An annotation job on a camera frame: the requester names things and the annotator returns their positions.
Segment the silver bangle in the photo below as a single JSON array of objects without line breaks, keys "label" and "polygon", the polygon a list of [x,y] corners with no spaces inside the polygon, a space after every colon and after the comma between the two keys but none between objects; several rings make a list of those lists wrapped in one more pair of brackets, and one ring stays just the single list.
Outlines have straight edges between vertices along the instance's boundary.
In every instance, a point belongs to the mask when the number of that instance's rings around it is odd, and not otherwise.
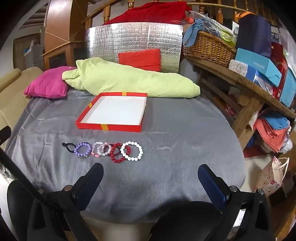
[{"label": "silver bangle", "polygon": [[77,157],[80,158],[80,159],[85,159],[85,158],[88,158],[89,155],[81,155],[81,154],[79,154],[79,155],[77,155]]}]

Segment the floral paper gift bag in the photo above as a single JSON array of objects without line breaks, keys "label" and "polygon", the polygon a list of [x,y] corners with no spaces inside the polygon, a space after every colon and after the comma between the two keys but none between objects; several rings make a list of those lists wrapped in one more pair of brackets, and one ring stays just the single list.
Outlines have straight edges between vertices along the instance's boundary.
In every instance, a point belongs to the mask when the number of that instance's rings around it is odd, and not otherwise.
[{"label": "floral paper gift bag", "polygon": [[262,169],[257,178],[255,191],[262,189],[266,197],[271,196],[282,187],[284,177],[286,176],[289,157],[277,158],[272,160]]}]

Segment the grey bed blanket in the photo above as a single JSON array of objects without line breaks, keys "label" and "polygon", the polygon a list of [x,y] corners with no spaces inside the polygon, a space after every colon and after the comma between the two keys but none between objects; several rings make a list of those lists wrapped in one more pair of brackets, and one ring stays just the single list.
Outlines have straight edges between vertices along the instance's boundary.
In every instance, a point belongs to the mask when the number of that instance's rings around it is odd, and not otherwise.
[{"label": "grey bed blanket", "polygon": [[[84,215],[134,224],[155,221],[187,201],[207,201],[197,178],[202,164],[228,185],[243,185],[241,145],[226,118],[205,97],[148,98],[139,133],[77,128],[76,119],[93,98],[71,89],[65,99],[30,100],[4,150],[35,187],[59,191],[99,162],[104,177]],[[80,159],[62,146],[96,141],[135,141],[144,154],[137,162],[118,164],[106,157]]]}]

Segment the salmon folded cloth stack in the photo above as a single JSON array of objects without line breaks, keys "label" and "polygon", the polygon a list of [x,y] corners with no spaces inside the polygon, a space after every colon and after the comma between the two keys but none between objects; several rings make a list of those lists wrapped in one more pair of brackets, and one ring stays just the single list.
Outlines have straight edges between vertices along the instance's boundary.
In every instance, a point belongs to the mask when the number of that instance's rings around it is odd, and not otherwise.
[{"label": "salmon folded cloth stack", "polygon": [[290,121],[284,117],[258,118],[254,127],[263,141],[276,153],[287,144],[292,129]]}]

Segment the red shallow box tray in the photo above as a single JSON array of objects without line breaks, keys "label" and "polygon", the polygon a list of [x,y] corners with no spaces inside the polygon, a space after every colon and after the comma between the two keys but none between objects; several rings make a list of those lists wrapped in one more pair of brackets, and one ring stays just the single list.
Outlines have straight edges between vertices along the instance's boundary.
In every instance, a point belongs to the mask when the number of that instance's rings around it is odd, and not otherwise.
[{"label": "red shallow box tray", "polygon": [[76,126],[87,130],[140,133],[146,104],[146,93],[103,92],[79,115]]}]

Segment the wooden side table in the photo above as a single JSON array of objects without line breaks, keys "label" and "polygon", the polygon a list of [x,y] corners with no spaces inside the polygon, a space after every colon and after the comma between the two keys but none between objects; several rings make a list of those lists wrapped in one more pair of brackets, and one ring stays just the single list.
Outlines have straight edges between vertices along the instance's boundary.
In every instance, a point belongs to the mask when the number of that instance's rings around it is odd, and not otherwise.
[{"label": "wooden side table", "polygon": [[[245,149],[247,143],[254,134],[254,130],[247,125],[256,111],[260,111],[266,104],[268,110],[278,111],[290,119],[292,126],[295,126],[295,112],[284,106],[280,101],[276,100],[268,92],[264,91],[255,83],[245,77],[229,70],[226,67],[218,64],[186,56],[195,67],[199,67],[200,77],[197,83],[200,87],[201,94],[206,96],[226,117],[227,121],[234,130],[242,149]],[[233,101],[225,94],[217,85],[208,80],[209,75],[214,75],[223,83],[230,84],[231,87],[237,87],[240,94],[237,101]],[[222,108],[215,97],[218,96],[224,100],[237,113],[237,118],[233,118],[227,111]]]}]

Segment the magenta pillow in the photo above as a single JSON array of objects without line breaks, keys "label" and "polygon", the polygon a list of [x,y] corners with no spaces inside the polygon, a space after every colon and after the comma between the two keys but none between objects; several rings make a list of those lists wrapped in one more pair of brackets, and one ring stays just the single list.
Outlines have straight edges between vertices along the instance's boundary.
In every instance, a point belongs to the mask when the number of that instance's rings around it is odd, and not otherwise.
[{"label": "magenta pillow", "polygon": [[62,79],[62,74],[65,71],[74,69],[76,68],[61,66],[46,70],[42,75],[33,80],[23,93],[27,96],[48,99],[63,98],[67,95],[68,85]]}]

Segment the white patterned small box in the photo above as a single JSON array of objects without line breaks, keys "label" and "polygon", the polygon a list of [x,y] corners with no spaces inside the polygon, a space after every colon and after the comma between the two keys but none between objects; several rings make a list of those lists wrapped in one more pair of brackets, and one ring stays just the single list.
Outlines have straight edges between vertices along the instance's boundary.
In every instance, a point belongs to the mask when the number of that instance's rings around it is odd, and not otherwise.
[{"label": "white patterned small box", "polygon": [[242,63],[240,61],[232,59],[232,60],[230,60],[228,69],[246,77],[247,72],[248,72],[248,65],[245,63]]}]

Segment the light blue cardboard box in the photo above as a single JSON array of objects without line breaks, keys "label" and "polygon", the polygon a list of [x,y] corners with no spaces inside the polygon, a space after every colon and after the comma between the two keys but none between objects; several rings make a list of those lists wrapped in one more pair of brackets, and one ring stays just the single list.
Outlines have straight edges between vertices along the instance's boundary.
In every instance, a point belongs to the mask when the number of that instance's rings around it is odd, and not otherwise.
[{"label": "light blue cardboard box", "polygon": [[269,58],[238,48],[235,60],[253,67],[263,74],[275,87],[279,86],[282,74]]}]

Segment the wicker basket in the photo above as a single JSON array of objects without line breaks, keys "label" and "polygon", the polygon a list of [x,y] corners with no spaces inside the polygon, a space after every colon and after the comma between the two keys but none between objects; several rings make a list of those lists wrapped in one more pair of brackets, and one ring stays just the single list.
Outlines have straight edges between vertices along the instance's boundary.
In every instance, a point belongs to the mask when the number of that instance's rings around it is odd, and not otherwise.
[{"label": "wicker basket", "polygon": [[194,44],[191,47],[184,47],[183,53],[185,56],[228,67],[230,60],[235,58],[236,50],[218,37],[199,31]]}]

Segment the small red cushion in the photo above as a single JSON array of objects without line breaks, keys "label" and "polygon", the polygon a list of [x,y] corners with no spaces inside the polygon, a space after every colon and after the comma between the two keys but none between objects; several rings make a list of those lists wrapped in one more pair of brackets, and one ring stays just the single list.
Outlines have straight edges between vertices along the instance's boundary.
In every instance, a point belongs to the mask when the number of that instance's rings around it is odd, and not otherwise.
[{"label": "small red cushion", "polygon": [[147,71],[160,72],[160,49],[148,49],[136,52],[124,52],[118,54],[118,63]]}]

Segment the wooden cabinet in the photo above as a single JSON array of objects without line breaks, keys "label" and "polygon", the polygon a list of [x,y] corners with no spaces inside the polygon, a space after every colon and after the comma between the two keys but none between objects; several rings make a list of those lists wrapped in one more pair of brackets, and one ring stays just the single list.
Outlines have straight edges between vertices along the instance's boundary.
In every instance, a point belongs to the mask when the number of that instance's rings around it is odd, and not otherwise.
[{"label": "wooden cabinet", "polygon": [[53,0],[49,2],[45,21],[45,69],[76,66],[87,58],[85,25],[89,1]]}]

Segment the silver foil insulation panel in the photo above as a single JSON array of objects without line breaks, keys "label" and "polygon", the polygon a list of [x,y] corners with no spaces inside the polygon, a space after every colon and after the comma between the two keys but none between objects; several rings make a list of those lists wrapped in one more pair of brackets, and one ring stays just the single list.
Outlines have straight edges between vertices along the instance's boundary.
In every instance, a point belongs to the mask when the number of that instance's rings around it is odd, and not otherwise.
[{"label": "silver foil insulation panel", "polygon": [[160,49],[161,72],[179,71],[183,27],[165,23],[131,22],[91,27],[86,30],[89,58],[118,63],[118,54]]}]

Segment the navy blue bag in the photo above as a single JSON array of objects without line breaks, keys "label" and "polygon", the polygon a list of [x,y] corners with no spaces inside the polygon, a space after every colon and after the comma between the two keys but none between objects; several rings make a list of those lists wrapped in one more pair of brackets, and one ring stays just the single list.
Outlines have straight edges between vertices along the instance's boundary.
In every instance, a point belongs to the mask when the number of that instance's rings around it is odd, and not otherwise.
[{"label": "navy blue bag", "polygon": [[271,57],[271,25],[259,15],[248,14],[239,20],[236,49]]}]

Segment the large red pillow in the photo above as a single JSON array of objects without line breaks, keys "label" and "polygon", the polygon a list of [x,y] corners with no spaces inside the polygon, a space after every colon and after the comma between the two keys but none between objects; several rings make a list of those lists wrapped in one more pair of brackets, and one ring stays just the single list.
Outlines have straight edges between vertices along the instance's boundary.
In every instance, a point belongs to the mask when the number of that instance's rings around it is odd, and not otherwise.
[{"label": "large red pillow", "polygon": [[134,22],[179,24],[191,9],[185,1],[151,2],[129,9],[104,25]]}]

